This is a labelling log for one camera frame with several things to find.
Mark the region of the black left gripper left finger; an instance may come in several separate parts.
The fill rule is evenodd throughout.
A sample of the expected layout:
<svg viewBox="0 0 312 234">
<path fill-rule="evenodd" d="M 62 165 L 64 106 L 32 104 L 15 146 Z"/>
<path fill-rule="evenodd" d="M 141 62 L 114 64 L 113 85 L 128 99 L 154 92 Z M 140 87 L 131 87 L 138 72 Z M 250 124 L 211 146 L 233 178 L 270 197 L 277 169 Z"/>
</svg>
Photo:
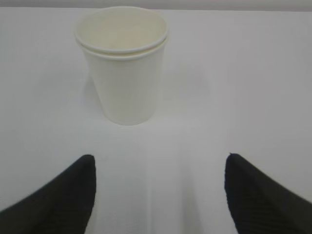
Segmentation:
<svg viewBox="0 0 312 234">
<path fill-rule="evenodd" d="M 83 155 L 49 183 L 0 213 L 2 234 L 83 234 L 96 196 L 96 162 Z"/>
</svg>

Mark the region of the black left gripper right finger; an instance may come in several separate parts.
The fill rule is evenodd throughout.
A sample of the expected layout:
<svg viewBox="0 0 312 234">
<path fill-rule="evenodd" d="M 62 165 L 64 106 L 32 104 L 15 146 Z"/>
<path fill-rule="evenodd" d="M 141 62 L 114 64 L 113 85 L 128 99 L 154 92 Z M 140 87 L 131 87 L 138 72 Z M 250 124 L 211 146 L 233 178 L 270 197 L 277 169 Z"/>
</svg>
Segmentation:
<svg viewBox="0 0 312 234">
<path fill-rule="evenodd" d="M 225 165 L 227 204 L 240 234 L 310 234 L 312 204 L 239 154 Z"/>
</svg>

